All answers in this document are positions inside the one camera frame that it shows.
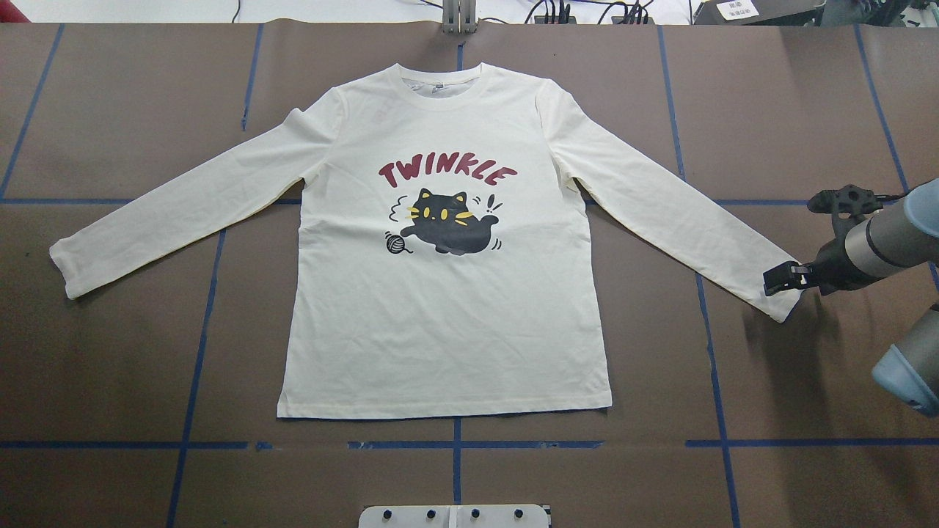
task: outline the squiggle line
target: squiggle line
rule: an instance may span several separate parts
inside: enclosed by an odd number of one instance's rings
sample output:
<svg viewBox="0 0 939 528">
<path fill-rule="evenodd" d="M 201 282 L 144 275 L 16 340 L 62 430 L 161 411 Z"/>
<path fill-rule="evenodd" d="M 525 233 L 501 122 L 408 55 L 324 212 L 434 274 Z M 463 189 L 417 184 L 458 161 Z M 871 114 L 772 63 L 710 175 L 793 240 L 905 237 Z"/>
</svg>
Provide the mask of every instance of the squiggle line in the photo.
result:
<svg viewBox="0 0 939 528">
<path fill-rule="evenodd" d="M 396 204 L 394 204 L 394 205 L 392 206 L 392 214 L 389 214 L 389 215 L 388 215 L 388 219 L 389 219 L 389 220 L 391 220 L 392 222 L 397 222 L 397 220 L 394 220 L 394 219 L 392 218 L 392 217 L 394 216 L 394 208 L 400 206 L 400 205 L 401 205 L 401 200 L 403 200 L 403 199 L 405 199 L 405 198 L 407 198 L 407 197 L 408 197 L 408 195 L 405 194 L 404 196 L 401 196 L 400 198 L 398 198 L 398 203 L 396 203 Z"/>
</svg>

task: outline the shirt sleeve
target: shirt sleeve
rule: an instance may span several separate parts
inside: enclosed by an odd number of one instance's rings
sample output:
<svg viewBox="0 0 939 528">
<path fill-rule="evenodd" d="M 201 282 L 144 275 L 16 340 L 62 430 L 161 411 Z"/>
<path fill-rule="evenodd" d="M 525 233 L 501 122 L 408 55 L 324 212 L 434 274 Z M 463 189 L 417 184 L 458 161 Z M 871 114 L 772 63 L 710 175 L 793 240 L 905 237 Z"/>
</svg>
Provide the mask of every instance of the shirt sleeve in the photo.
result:
<svg viewBox="0 0 939 528">
<path fill-rule="evenodd" d="M 70 299 L 243 220 L 316 176 L 345 106 L 333 88 L 309 109 L 133 200 L 49 250 Z"/>
<path fill-rule="evenodd" d="M 776 321 L 800 292 L 767 297 L 762 273 L 794 260 L 764 236 L 587 117 L 553 81 L 536 105 L 561 177 L 618 222 Z"/>
</svg>

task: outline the white shirt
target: white shirt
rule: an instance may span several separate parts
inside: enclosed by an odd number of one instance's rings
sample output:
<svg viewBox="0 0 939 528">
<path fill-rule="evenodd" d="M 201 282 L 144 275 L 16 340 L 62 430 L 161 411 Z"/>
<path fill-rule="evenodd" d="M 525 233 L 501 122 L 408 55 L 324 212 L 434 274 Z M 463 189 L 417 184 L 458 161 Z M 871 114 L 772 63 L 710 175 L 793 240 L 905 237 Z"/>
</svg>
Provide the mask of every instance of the white shirt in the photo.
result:
<svg viewBox="0 0 939 528">
<path fill-rule="evenodd" d="M 50 254 L 75 299 L 301 179 L 282 417 L 611 405 L 575 179 L 637 235 L 770 317 L 784 320 L 799 297 L 763 294 L 762 272 L 792 260 L 772 242 L 592 122 L 553 81 L 486 64 L 394 65 L 332 88 Z"/>
</svg>

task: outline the black cat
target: black cat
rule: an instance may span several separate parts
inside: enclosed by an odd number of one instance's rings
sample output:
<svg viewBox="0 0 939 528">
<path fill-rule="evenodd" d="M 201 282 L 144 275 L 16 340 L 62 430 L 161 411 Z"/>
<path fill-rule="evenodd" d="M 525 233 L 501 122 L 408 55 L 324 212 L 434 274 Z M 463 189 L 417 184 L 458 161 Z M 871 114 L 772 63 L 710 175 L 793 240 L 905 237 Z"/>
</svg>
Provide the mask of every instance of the black cat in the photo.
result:
<svg viewBox="0 0 939 528">
<path fill-rule="evenodd" d="M 408 218 L 414 225 L 401 230 L 402 237 L 417 235 L 417 238 L 434 244 L 439 253 L 464 255 L 479 253 L 489 245 L 492 225 L 499 221 L 488 214 L 476 218 L 467 210 L 467 194 L 431 194 L 421 189 Z"/>
</svg>

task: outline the light blue joint cap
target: light blue joint cap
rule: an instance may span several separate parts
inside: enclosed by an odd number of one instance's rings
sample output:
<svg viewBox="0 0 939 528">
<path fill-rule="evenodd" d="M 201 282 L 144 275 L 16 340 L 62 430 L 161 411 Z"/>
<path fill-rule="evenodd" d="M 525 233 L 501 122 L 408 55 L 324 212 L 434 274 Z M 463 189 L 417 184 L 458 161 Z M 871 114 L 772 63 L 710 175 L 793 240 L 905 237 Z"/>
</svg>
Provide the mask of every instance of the light blue joint cap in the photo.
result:
<svg viewBox="0 0 939 528">
<path fill-rule="evenodd" d="M 910 224 L 939 239 L 939 179 L 916 187 L 903 201 L 903 212 Z"/>
<path fill-rule="evenodd" d="M 890 345 L 871 374 L 888 393 L 903 400 L 914 410 L 930 418 L 939 414 L 939 397 L 919 377 L 896 345 Z"/>
</svg>

